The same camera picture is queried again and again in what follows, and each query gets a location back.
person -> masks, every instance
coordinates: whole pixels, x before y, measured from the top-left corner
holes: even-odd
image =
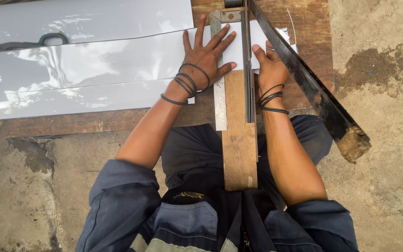
[[[236,33],[222,40],[227,25],[203,46],[205,20],[193,48],[184,31],[182,74],[100,171],[76,251],[357,251],[350,213],[328,200],[315,167],[332,138],[316,116],[285,113],[278,92],[289,73],[275,51],[252,47],[259,93],[278,85],[265,104],[278,112],[263,110],[258,189],[224,190],[222,143],[210,125],[171,128],[194,88],[204,90],[236,67],[218,68]],[[168,187],[162,198],[153,170],[160,156]]]

wooden workbench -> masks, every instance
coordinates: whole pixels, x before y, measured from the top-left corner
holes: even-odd
[[[201,14],[223,9],[223,0],[191,0],[191,3],[194,24],[198,23]],[[276,27],[289,27],[289,34],[293,37],[286,8],[290,10],[299,55],[334,94],[328,0],[260,0],[258,4]],[[283,91],[283,101],[288,110],[310,107],[293,79],[287,81]],[[175,126],[214,122],[213,89],[195,98],[196,103],[183,109]],[[0,138],[132,130],[147,111],[147,108],[140,108],[0,120]]]

forearm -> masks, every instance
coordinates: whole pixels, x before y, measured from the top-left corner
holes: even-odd
[[[284,109],[281,98],[267,104]],[[326,200],[327,194],[315,165],[299,142],[289,117],[263,111],[271,173],[287,206],[306,200]]]
[[[188,98],[188,94],[175,81],[169,84],[164,95],[179,102]],[[136,125],[115,159],[153,169],[182,108],[160,98]]]

black pants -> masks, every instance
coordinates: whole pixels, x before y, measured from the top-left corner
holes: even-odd
[[[332,146],[332,138],[324,124],[313,115],[299,115],[290,119],[301,145],[317,165]],[[257,184],[266,190],[277,209],[284,209],[285,203],[276,187],[270,171],[267,155],[267,140],[258,139],[259,162],[257,163]],[[212,167],[223,169],[222,142],[209,124],[172,128],[162,153],[163,171],[167,187],[182,183],[181,174],[193,168]]]

jacket sleeve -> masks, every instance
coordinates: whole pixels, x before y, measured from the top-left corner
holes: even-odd
[[[335,200],[309,200],[286,212],[320,245],[329,251],[358,251],[350,212]]]
[[[76,252],[126,251],[161,204],[155,171],[109,160],[90,191],[90,207]]]

